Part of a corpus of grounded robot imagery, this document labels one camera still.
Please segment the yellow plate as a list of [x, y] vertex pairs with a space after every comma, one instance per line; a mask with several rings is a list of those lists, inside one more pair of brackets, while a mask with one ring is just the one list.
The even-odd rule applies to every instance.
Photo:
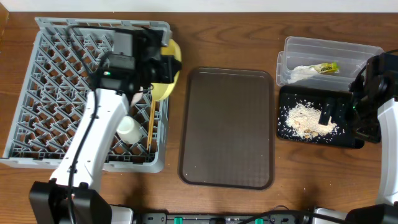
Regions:
[[[178, 43], [176, 43], [176, 41], [174, 41], [173, 39], [169, 40], [169, 45], [167, 47], [161, 48], [161, 54], [162, 55], [173, 55], [176, 60], [178, 60], [179, 62], [182, 61], [182, 54], [181, 54], [180, 47], [179, 47]], [[164, 100], [171, 94], [175, 85], [177, 84], [179, 75], [180, 75], [180, 70], [174, 76], [173, 83], [166, 83], [166, 84], [152, 83], [153, 89], [151, 91], [151, 95], [155, 101]]]

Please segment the pile of rice scraps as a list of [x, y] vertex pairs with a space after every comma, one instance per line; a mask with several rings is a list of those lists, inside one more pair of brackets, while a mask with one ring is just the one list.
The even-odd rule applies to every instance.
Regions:
[[333, 136], [339, 135], [340, 127], [331, 118], [326, 125], [319, 124], [320, 116], [321, 111], [313, 102], [299, 101], [295, 106], [283, 106], [277, 118], [277, 133], [289, 140], [330, 142]]

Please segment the pink white bowl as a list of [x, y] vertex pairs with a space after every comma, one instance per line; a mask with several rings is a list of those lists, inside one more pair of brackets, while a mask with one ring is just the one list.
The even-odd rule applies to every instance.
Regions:
[[135, 104], [137, 104], [142, 99], [143, 95], [144, 95], [144, 89], [141, 86], [139, 91], [133, 95], [130, 107], [132, 108]]

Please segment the green yellow snack wrapper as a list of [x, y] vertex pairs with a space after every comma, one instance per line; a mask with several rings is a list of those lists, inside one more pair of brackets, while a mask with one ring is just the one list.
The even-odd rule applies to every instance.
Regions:
[[340, 71], [339, 66], [336, 62], [332, 63], [321, 63], [318, 65], [312, 65], [312, 67], [320, 74], [325, 73], [338, 73]]

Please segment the white napkin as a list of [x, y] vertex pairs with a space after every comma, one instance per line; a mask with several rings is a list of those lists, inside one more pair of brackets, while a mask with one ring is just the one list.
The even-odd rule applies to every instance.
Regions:
[[290, 74], [290, 78], [287, 80], [288, 84], [296, 83], [301, 80], [305, 80], [318, 75], [319, 73], [312, 66], [298, 66], [295, 67]]

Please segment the white cup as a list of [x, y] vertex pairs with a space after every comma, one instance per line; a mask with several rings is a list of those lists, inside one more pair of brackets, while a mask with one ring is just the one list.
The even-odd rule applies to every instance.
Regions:
[[116, 132], [126, 144], [135, 144], [143, 137], [141, 128], [142, 126], [131, 116], [124, 116]]

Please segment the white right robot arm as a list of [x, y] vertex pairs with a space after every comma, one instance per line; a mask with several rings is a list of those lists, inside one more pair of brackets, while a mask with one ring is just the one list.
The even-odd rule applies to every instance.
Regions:
[[382, 143], [376, 204], [348, 213], [317, 208], [315, 214], [350, 223], [397, 224], [397, 50], [371, 57], [349, 88], [350, 125], [357, 137]]

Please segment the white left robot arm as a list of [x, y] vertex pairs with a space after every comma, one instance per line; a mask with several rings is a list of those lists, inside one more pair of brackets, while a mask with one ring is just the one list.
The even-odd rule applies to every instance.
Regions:
[[170, 29], [114, 28], [113, 48], [89, 70], [91, 90], [65, 157], [47, 182], [34, 182], [29, 200], [38, 223], [132, 223], [131, 208], [99, 194], [102, 170], [122, 119], [140, 94], [170, 84], [182, 63], [162, 54]]

